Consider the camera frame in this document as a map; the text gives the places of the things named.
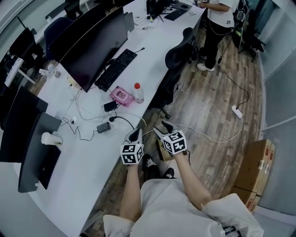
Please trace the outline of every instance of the brown cardboard box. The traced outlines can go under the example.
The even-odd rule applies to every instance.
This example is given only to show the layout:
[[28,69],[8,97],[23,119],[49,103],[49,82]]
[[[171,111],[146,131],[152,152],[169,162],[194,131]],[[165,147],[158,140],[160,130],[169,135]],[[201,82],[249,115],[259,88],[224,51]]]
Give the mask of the brown cardboard box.
[[241,163],[234,186],[257,193],[261,187],[270,150],[270,140],[251,143]]
[[255,211],[255,208],[256,208],[256,206],[257,206],[259,200],[260,200],[260,196],[257,196],[257,195],[256,195],[256,197],[255,197],[255,199],[254,199],[254,202],[253,202],[253,204],[252,204],[252,207],[250,208],[250,212],[251,212],[251,213],[253,213],[253,212]]
[[256,193],[238,187],[232,187],[230,193],[236,193],[249,210],[252,207],[252,203],[256,197]]
[[261,179],[261,184],[260,184],[260,188],[258,190],[258,195],[262,195],[264,188],[266,186],[267,180],[268,180],[268,176],[269,176],[269,171],[273,162],[273,158],[274,158],[274,151],[275,151],[275,146],[273,144],[271,144],[271,151],[269,153],[269,158],[268,158],[268,162],[267,165],[265,167],[265,171],[264,171],[264,175],[263,178]]
[[173,160],[174,158],[170,156],[170,154],[163,148],[162,142],[157,139],[156,140],[156,146],[160,155],[160,159],[162,161],[170,161]]

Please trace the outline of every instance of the white cloth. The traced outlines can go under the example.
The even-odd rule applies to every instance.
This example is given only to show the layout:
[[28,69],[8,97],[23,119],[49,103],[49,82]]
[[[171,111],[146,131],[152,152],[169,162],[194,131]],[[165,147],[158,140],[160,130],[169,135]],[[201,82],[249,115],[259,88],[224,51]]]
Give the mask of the white cloth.
[[210,3],[213,4],[224,4],[230,7],[228,12],[217,12],[211,9],[208,9],[208,18],[215,22],[218,25],[229,28],[234,27],[234,17],[233,13],[236,11],[240,0],[210,0]]
[[104,216],[107,237],[224,237],[234,226],[243,237],[262,237],[263,230],[236,194],[196,209],[181,180],[149,180],[141,189],[142,215],[136,223]]

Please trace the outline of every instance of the keyboard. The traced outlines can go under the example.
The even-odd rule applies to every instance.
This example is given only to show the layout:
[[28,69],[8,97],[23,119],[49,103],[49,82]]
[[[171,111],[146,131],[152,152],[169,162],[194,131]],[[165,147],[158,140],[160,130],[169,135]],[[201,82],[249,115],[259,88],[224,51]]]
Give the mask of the keyboard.
[[173,20],[174,21],[178,17],[182,16],[184,13],[186,13],[186,11],[181,10],[181,9],[177,9],[177,10],[171,12],[170,14],[166,15],[165,18],[168,19],[168,20]]
[[134,60],[135,57],[137,57],[137,54],[126,49],[99,77],[99,79],[95,82],[95,85],[101,90],[107,92],[110,86],[115,82],[123,70],[125,70],[127,66]]
[[57,146],[49,146],[48,153],[44,159],[44,162],[40,168],[39,181],[45,189],[48,188],[48,184],[51,178],[51,175],[55,169],[56,162],[61,154],[61,151]]

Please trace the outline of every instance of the extension cord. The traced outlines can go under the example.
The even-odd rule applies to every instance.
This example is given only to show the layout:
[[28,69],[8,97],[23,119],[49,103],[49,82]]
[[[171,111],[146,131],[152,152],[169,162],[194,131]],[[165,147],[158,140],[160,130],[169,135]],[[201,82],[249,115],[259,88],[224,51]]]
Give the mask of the extension cord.
[[235,113],[235,115],[236,115],[239,119],[242,118],[242,113],[241,113],[241,111],[239,111],[239,109],[236,108],[236,106],[232,106],[232,107],[231,107],[231,110]]

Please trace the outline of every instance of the black shoe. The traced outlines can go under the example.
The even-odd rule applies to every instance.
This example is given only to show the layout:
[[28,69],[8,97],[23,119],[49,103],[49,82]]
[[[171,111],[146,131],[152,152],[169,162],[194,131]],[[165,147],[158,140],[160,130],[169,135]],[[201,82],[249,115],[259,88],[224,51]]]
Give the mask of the black shoe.
[[168,168],[163,175],[163,179],[173,179],[175,175],[175,171],[173,168]]
[[150,179],[160,179],[160,170],[152,157],[148,154],[145,154],[142,158],[142,169],[145,181]]

